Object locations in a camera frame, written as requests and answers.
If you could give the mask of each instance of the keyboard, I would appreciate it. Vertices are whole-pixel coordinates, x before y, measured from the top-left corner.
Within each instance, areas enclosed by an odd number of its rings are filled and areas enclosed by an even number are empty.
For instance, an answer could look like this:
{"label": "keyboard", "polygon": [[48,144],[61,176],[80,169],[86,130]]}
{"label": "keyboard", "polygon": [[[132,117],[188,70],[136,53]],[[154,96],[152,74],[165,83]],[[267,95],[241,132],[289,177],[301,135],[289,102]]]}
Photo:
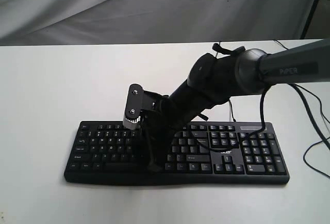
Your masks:
{"label": "keyboard", "polygon": [[[125,129],[121,121],[83,121],[64,177],[106,185],[286,184],[290,176],[271,123],[238,144],[239,137],[260,127],[257,122],[191,122],[175,134],[163,171],[151,173],[140,130]],[[212,149],[232,149],[210,151],[197,140]]]}

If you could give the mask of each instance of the robotic arm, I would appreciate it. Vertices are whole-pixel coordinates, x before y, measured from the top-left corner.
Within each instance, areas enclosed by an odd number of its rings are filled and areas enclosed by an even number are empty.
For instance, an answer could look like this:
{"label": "robotic arm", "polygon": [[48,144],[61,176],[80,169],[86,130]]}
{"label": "robotic arm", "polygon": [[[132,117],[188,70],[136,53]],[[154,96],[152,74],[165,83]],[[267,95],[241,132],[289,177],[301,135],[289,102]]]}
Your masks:
{"label": "robotic arm", "polygon": [[150,150],[149,170],[160,170],[176,131],[196,116],[206,120],[204,109],[233,96],[261,94],[270,85],[330,81],[330,39],[276,54],[244,47],[230,51],[216,43],[213,49],[228,56],[203,55],[170,96],[137,84],[129,87],[123,124],[131,130],[141,127]]}

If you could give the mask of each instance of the white fabric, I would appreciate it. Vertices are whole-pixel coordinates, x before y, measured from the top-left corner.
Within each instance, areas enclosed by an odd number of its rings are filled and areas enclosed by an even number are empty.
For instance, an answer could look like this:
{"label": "white fabric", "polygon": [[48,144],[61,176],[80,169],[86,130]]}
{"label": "white fabric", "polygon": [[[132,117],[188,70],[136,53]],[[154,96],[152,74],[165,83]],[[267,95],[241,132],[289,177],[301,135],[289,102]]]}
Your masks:
{"label": "white fabric", "polygon": [[4,13],[0,5],[0,19],[6,17],[4,23],[9,24],[0,34],[11,35],[0,44],[295,39],[302,32],[313,0],[35,1],[39,6],[43,4],[41,8],[29,7],[32,2],[26,0],[29,5],[19,3],[25,6],[24,10],[8,7],[11,14]]}

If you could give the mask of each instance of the space bar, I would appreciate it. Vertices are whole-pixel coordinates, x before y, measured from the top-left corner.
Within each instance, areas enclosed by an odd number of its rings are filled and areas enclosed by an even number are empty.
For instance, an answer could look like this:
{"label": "space bar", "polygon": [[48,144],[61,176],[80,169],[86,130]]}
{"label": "space bar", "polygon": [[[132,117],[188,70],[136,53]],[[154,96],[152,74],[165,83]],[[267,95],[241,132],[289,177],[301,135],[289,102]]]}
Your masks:
{"label": "space bar", "polygon": [[106,163],[105,170],[115,172],[134,172],[145,170],[146,167],[135,163]]}

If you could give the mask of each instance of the table surface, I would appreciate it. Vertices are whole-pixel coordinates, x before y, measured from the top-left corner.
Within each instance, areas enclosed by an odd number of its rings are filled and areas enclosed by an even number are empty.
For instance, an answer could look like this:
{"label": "table surface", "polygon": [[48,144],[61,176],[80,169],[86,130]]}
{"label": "table surface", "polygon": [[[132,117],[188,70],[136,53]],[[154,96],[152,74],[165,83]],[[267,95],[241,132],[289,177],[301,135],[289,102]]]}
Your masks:
{"label": "table surface", "polygon": [[[312,40],[283,41],[295,47]],[[283,50],[274,41],[228,42],[234,49]],[[273,87],[273,123],[291,179],[285,186],[115,187],[67,183],[63,172],[82,120],[122,120],[127,90],[171,93],[212,43],[0,47],[0,224],[13,223],[328,223],[329,180],[302,160],[319,140],[287,85]],[[329,83],[303,84],[324,101]],[[232,98],[238,121],[259,121],[260,96]],[[308,96],[322,130],[318,103]],[[228,104],[203,112],[228,121]],[[325,145],[307,157],[329,173]]]}

